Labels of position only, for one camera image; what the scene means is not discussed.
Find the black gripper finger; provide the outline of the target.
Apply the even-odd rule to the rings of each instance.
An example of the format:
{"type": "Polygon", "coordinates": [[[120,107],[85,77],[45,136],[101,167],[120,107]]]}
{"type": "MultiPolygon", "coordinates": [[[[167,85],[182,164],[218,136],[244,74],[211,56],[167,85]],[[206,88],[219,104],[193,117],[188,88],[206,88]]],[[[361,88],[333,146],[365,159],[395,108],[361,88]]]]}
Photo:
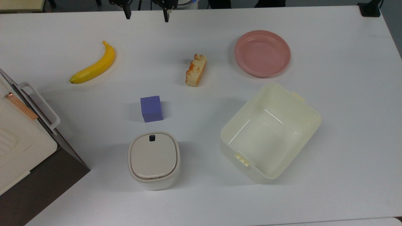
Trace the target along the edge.
{"type": "Polygon", "coordinates": [[[176,0],[152,0],[152,2],[163,10],[163,15],[165,22],[169,22],[170,13],[173,9],[177,8],[177,1],[176,0]]]}
{"type": "Polygon", "coordinates": [[[109,0],[109,3],[111,5],[117,5],[123,9],[125,17],[128,20],[131,18],[132,15],[129,2],[129,0],[109,0]]]}

